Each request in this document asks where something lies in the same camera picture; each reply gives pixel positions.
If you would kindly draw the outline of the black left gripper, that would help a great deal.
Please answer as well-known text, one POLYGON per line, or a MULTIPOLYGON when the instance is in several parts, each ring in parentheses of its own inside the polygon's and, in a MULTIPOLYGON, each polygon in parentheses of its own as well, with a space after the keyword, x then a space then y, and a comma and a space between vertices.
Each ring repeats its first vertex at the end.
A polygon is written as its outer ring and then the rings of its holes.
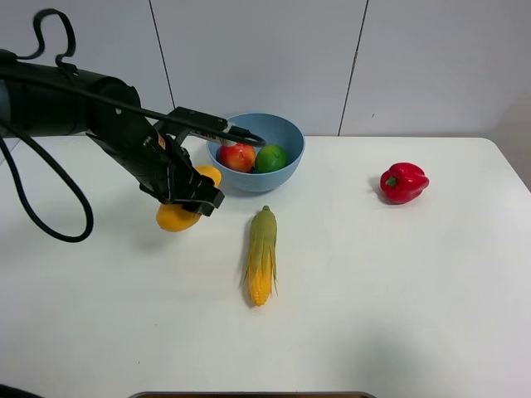
POLYGON ((225 195, 220 172, 194 172, 188 153, 139 115, 96 118, 90 138, 163 204, 210 216, 225 195))

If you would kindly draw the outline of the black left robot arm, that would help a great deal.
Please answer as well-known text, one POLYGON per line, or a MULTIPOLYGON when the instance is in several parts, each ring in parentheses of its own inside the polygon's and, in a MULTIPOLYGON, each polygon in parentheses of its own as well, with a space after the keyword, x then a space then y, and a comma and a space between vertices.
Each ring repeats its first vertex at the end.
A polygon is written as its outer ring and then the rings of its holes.
POLYGON ((210 216, 224 199, 210 177, 200 175, 182 148, 183 138, 167 135, 165 123, 151 124, 143 115, 101 104, 81 95, 4 81, 8 120, 30 136, 87 136, 138 182, 141 191, 162 204, 210 216))

